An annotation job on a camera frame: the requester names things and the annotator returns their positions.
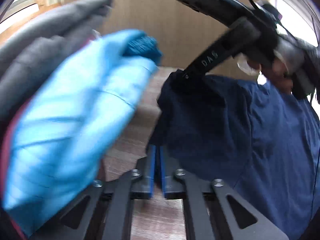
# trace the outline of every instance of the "bolt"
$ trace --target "bolt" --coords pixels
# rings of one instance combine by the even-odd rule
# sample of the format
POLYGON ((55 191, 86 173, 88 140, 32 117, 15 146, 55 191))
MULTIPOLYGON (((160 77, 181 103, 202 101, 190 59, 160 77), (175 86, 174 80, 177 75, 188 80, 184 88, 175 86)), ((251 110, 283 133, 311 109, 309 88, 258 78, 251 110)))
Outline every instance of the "bolt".
POLYGON ((176 170, 176 175, 177 175, 177 176, 185 175, 184 169, 177 169, 177 170, 176 170))
POLYGON ((137 169, 132 170, 132 176, 139 176, 139 175, 140 175, 139 170, 137 170, 137 169))
POLYGON ((102 187, 102 181, 98 179, 95 179, 92 184, 94 187, 102 187))
POLYGON ((224 185, 224 182, 223 182, 222 179, 215 179, 215 180, 213 181, 213 184, 214 184, 215 187, 221 187, 221 186, 224 185))

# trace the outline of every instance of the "wooden floor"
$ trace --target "wooden floor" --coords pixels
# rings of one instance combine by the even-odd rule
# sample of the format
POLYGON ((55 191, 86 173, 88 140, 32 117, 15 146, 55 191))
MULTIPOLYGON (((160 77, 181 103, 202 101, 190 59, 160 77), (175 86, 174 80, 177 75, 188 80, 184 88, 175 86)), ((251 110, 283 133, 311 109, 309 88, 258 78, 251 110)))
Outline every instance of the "wooden floor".
MULTIPOLYGON (((133 169, 145 156, 145 146, 153 131, 160 109, 156 99, 162 84, 176 69, 161 67, 151 80, 136 114, 104 159, 107 180, 117 179, 133 169)), ((136 200, 131 240, 186 239, 181 200, 165 200, 155 188, 151 200, 136 200)))

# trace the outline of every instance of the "pink fabric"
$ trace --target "pink fabric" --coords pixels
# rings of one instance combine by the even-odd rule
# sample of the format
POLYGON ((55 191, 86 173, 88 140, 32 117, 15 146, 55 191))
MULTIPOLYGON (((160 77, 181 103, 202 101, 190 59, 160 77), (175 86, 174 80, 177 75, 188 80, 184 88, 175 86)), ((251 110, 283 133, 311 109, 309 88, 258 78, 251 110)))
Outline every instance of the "pink fabric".
MULTIPOLYGON (((0 152, 0 196, 3 197, 4 195, 4 189, 5 189, 5 182, 6 182, 6 174, 7 174, 7 169, 9 166, 9 161, 10 161, 10 145, 11 145, 11 139, 14 133, 14 130, 16 128, 16 125, 18 124, 18 121, 23 114, 24 110, 28 106, 30 100, 27 100, 16 112, 14 117, 12 118, 11 122, 9 123, 7 130, 5 132, 3 141, 2 141, 2 146, 1 146, 1 152, 0 152)), ((20 227, 17 225, 16 222, 11 220, 11 223, 14 227, 14 229, 17 231, 19 236, 21 237, 22 240, 26 240, 26 237, 24 236, 22 230, 20 227)))

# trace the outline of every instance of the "triangular cutout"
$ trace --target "triangular cutout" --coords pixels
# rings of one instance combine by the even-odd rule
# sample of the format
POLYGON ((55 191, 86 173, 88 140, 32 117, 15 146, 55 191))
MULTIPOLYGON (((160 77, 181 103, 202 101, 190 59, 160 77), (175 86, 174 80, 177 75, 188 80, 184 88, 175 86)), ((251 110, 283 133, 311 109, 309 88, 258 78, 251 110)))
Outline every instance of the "triangular cutout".
POLYGON ((258 222, 258 220, 247 211, 233 196, 228 195, 227 200, 231 206, 237 224, 241 229, 247 228, 258 222))
POLYGON ((80 225, 84 211, 89 203, 90 196, 84 197, 77 205, 74 206, 67 214, 65 214, 60 222, 72 229, 77 229, 80 225))

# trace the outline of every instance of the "navy blue fabric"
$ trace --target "navy blue fabric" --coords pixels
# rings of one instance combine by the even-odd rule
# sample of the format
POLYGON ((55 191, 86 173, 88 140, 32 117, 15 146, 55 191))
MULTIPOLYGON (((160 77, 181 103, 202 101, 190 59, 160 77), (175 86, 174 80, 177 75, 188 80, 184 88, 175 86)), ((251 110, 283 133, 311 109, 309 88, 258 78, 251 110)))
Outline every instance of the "navy blue fabric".
POLYGON ((307 100, 270 83, 172 73, 158 99, 150 143, 166 145, 183 168, 224 179, 290 240, 319 207, 319 119, 307 100), (315 195, 312 211, 312 200, 315 195))

